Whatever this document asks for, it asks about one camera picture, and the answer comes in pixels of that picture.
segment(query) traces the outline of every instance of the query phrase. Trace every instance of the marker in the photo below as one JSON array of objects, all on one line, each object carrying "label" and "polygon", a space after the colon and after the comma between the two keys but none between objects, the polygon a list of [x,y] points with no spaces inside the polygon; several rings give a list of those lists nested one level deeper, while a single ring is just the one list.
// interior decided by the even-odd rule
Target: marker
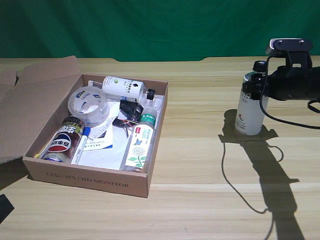
[{"label": "marker", "polygon": [[82,137],[80,139],[80,142],[78,144],[78,147],[76,148],[75,152],[74,152],[74,155],[72,157],[72,160],[71,160],[71,164],[78,164],[79,162],[79,159],[82,155],[82,152],[85,148],[85,145],[86,145],[86,142],[87,142],[87,139],[88,139],[88,136],[90,134],[90,130],[91,128],[86,126],[84,129],[83,129],[83,134],[82,134]]}]

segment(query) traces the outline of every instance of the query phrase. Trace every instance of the black cap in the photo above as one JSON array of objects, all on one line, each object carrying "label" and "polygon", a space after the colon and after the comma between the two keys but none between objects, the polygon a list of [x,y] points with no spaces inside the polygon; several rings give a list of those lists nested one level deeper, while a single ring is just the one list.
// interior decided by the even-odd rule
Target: black cap
[{"label": "black cap", "polygon": [[258,73],[266,72],[267,62],[266,61],[255,61],[252,70],[255,72],[258,72]]},{"label": "black cap", "polygon": [[155,90],[149,88],[146,92],[146,99],[153,100],[155,98]]}]

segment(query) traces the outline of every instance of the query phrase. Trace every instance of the green backdrop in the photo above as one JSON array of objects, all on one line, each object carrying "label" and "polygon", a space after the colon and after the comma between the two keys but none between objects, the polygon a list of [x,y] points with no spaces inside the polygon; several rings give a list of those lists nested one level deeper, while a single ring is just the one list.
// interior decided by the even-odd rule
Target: green backdrop
[{"label": "green backdrop", "polygon": [[262,56],[271,38],[320,55],[320,0],[0,0],[0,58],[194,61]]}]

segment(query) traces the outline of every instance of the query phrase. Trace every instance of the green label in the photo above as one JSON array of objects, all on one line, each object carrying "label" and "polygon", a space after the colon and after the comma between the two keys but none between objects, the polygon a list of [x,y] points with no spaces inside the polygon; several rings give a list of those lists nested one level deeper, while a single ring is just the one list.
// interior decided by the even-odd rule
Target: green label
[{"label": "green label", "polygon": [[149,122],[154,126],[156,124],[156,118],[148,113],[142,114],[142,116],[140,118],[140,122]]}]

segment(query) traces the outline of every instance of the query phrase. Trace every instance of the white bottle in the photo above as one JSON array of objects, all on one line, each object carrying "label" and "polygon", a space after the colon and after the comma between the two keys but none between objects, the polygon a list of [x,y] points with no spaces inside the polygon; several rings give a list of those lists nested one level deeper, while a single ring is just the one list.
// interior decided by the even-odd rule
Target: white bottle
[{"label": "white bottle", "polygon": [[[256,61],[253,66],[253,72],[249,72],[243,77],[243,82],[251,80],[252,74],[266,75],[266,62]],[[262,97],[262,106],[267,108],[268,97]],[[264,113],[261,111],[259,100],[251,99],[250,93],[243,92],[241,88],[238,108],[235,117],[234,127],[235,129],[244,135],[257,135],[262,129],[264,122]]]},{"label": "white bottle", "polygon": [[143,82],[115,76],[106,76],[103,80],[102,91],[108,95],[120,96],[121,100],[141,103],[147,98],[153,100],[155,91],[147,89]]}]

